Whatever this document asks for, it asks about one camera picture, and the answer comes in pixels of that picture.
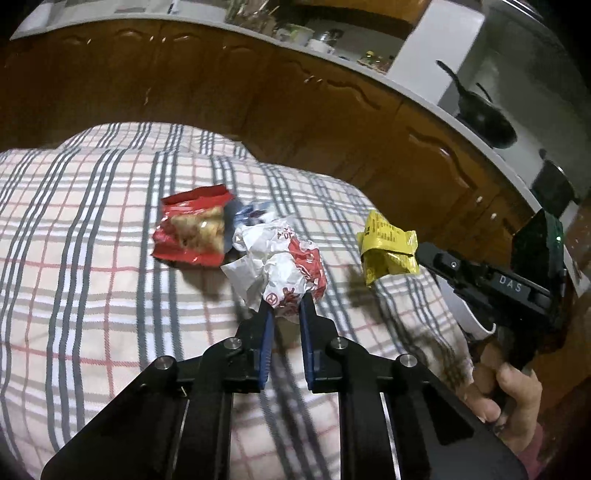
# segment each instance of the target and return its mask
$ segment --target checkered fabric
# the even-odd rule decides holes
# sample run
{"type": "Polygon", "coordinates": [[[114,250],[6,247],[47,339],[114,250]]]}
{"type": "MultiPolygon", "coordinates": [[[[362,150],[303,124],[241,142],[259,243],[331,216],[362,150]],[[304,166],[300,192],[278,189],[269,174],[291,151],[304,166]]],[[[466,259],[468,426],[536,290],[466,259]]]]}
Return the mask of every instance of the checkered fabric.
{"type": "MultiPolygon", "coordinates": [[[[151,256],[159,200],[218,183],[244,203],[272,201],[319,246],[317,309],[341,335],[389,358],[414,353],[451,387],[468,377],[428,273],[365,287],[355,233],[372,205],[358,189],[196,128],[102,125],[55,150],[0,155],[0,422],[33,477],[154,358],[198,356],[235,333],[246,314],[221,270],[151,256]]],[[[265,391],[235,396],[231,477],[338,478],[337,397],[307,391],[298,326],[279,319],[276,331],[265,391]]]]}

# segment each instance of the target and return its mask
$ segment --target red and white wrapper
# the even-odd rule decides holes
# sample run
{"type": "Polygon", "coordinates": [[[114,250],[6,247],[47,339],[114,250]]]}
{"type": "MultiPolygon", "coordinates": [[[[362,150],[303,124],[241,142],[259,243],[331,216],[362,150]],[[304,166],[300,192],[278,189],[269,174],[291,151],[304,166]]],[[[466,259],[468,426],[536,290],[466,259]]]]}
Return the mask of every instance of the red and white wrapper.
{"type": "Polygon", "coordinates": [[[298,305],[304,293],[320,300],[326,276],[315,243],[300,240],[285,219],[254,226],[241,225],[235,246],[246,255],[222,266],[230,283],[246,305],[258,311],[261,297],[275,315],[298,322],[298,305]]]}

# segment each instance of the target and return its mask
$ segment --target finger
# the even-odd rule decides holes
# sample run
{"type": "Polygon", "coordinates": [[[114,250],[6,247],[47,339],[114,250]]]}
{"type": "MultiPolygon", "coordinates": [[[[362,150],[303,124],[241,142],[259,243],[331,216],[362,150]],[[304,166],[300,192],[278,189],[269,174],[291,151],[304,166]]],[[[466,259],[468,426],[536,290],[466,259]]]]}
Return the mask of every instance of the finger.
{"type": "Polygon", "coordinates": [[[472,371],[472,378],[478,389],[484,393],[491,393],[496,387],[495,372],[484,364],[476,364],[472,371]]]}
{"type": "Polygon", "coordinates": [[[480,356],[480,362],[495,372],[501,367],[505,360],[503,359],[503,352],[497,341],[491,341],[486,344],[480,356]]]}
{"type": "Polygon", "coordinates": [[[501,388],[513,397],[517,404],[499,437],[514,453],[519,453],[534,437],[542,384],[534,371],[527,376],[508,364],[501,366],[496,377],[501,388]]]}
{"type": "Polygon", "coordinates": [[[464,403],[474,415],[484,421],[496,421],[501,415],[501,409],[490,398],[486,398],[476,384],[471,383],[464,391],[464,403]]]}
{"type": "Polygon", "coordinates": [[[496,381],[505,393],[515,399],[518,407],[540,406],[542,384],[533,370],[531,375],[525,375],[504,363],[496,372],[496,381]]]}

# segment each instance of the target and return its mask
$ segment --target wooden cabinet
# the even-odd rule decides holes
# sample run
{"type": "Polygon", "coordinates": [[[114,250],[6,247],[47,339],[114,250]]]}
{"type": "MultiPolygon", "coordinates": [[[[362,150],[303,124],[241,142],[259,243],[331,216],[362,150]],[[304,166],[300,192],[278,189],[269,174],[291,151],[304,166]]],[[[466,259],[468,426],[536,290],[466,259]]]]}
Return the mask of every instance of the wooden cabinet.
{"type": "Polygon", "coordinates": [[[47,42],[50,75],[47,89],[51,107],[44,117],[44,143],[68,138],[95,125],[103,88],[100,66],[91,43],[102,25],[85,24],[57,30],[47,42]]]}
{"type": "Polygon", "coordinates": [[[313,5],[315,7],[336,7],[363,10],[374,14],[384,15],[404,20],[416,25],[431,0],[295,0],[299,5],[313,5]]]}
{"type": "Polygon", "coordinates": [[[452,247],[499,191],[485,160],[412,102],[400,107],[388,145],[389,156],[368,166],[364,191],[392,223],[416,230],[419,241],[452,247]]]}
{"type": "Polygon", "coordinates": [[[117,20],[102,22],[92,38],[90,55],[98,78],[100,99],[95,124],[137,121],[144,113],[152,85],[151,65],[160,22],[117,20]]]}
{"type": "Polygon", "coordinates": [[[232,32],[224,34],[203,90],[200,118],[204,128],[232,138],[239,136],[271,50],[266,42],[232,32]]]}
{"type": "Polygon", "coordinates": [[[400,102],[391,90],[338,66],[281,53],[271,59],[243,137],[261,160],[349,180],[374,150],[368,132],[378,135],[400,102]]]}
{"type": "Polygon", "coordinates": [[[261,161],[293,165],[288,159],[314,121],[322,64],[290,51],[279,50],[271,57],[242,129],[246,147],[261,161]]]}
{"type": "Polygon", "coordinates": [[[531,208],[520,195],[505,189],[466,230],[464,237],[458,239],[456,248],[470,260],[509,267],[513,235],[532,215],[531,208]]]}
{"type": "Polygon", "coordinates": [[[327,63],[310,83],[311,122],[301,132],[289,164],[349,181],[360,166],[382,161],[386,145],[381,142],[388,137],[400,96],[327,63]]]}
{"type": "Polygon", "coordinates": [[[0,93],[0,150],[43,145],[50,111],[48,35],[24,38],[3,55],[0,93]]]}
{"type": "Polygon", "coordinates": [[[204,87],[222,48],[222,36],[215,28],[196,24],[163,25],[145,102],[149,120],[201,124],[207,101],[204,87]]]}

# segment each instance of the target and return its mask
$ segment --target red snack bag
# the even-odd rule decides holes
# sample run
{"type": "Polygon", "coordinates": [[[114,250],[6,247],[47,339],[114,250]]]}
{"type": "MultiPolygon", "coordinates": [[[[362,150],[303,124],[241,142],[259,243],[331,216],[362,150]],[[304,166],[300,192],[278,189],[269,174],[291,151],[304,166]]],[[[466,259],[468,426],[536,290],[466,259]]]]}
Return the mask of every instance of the red snack bag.
{"type": "Polygon", "coordinates": [[[199,187],[162,199],[162,220],[152,236],[161,260],[219,267],[223,251],[223,207],[232,200],[224,185],[199,187]]]}

